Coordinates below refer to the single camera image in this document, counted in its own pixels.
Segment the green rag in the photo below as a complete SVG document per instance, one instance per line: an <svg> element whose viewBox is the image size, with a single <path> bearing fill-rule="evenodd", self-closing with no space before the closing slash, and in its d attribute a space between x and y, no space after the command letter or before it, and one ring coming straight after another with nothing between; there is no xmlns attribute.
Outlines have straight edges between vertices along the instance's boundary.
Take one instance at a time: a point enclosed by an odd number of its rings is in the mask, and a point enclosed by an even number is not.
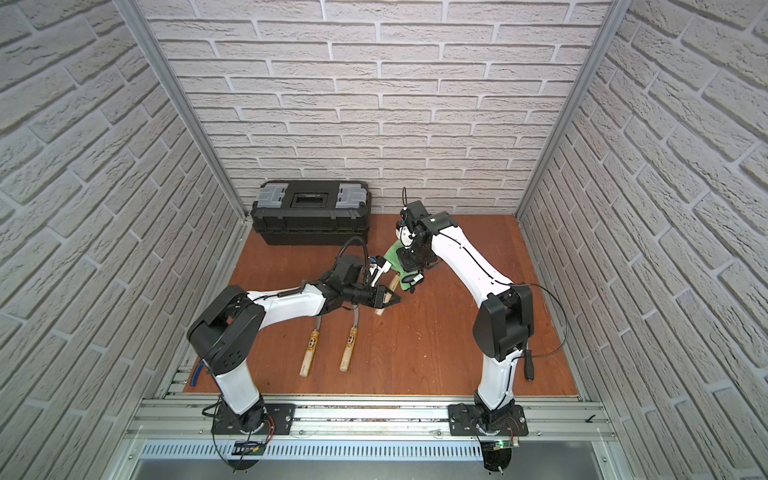
<svg viewBox="0 0 768 480"><path fill-rule="evenodd" d="M403 266L398 252L404 249L403 244L396 240L384 255L385 260L391 265L391 269L399 277L400 288L404 292L414 293L416 286L424 280L423 273L419 269L407 269Z"/></svg>

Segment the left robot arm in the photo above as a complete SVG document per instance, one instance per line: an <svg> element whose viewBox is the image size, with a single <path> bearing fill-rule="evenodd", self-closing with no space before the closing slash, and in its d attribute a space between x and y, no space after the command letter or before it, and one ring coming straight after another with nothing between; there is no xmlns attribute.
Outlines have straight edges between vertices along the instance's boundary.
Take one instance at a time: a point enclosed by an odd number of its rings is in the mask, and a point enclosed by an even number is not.
<svg viewBox="0 0 768 480"><path fill-rule="evenodd" d="M280 322L323 316L346 303L373 309L395 305L400 297L378 283L391 267L382 256L343 255L319 279L293 289L258 292L229 286L192 322L187 339L213 375L224 404L247 417L263 409L263 396L247 366L259 332Z"/></svg>

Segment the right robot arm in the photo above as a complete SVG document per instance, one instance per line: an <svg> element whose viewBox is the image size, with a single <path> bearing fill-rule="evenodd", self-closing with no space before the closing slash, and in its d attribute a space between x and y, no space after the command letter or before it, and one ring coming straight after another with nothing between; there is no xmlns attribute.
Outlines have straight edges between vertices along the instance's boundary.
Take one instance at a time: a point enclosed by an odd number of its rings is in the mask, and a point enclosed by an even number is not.
<svg viewBox="0 0 768 480"><path fill-rule="evenodd" d="M400 215L396 232L401 243L397 250L401 267L421 273L440 259L477 304L472 333L483 354L483 366L475 402L489 418L508 413L514 402L515 370L534 333L530 287L513 283L495 269L449 214L431 214L421 202L414 201L406 204Z"/></svg>

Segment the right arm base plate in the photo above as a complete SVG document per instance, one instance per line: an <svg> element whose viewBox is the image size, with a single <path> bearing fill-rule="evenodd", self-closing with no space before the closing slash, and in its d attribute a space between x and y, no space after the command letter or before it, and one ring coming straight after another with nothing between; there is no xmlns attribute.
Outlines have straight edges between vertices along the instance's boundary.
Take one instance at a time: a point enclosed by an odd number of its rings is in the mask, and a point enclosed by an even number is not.
<svg viewBox="0 0 768 480"><path fill-rule="evenodd" d="M447 413L452 436L517 438L529 435L523 407L514 401L493 411L484 405L450 404Z"/></svg>

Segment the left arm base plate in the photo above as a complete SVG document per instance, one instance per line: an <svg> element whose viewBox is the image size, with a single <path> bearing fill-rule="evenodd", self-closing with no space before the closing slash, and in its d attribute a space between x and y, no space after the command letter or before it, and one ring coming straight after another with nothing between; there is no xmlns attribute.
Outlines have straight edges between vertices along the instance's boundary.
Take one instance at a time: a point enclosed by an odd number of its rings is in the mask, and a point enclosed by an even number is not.
<svg viewBox="0 0 768 480"><path fill-rule="evenodd" d="M212 431L215 435L266 435L273 430L275 435L285 436L290 433L295 412L295 404L267 403L237 415L226 403L221 403L213 416Z"/></svg>

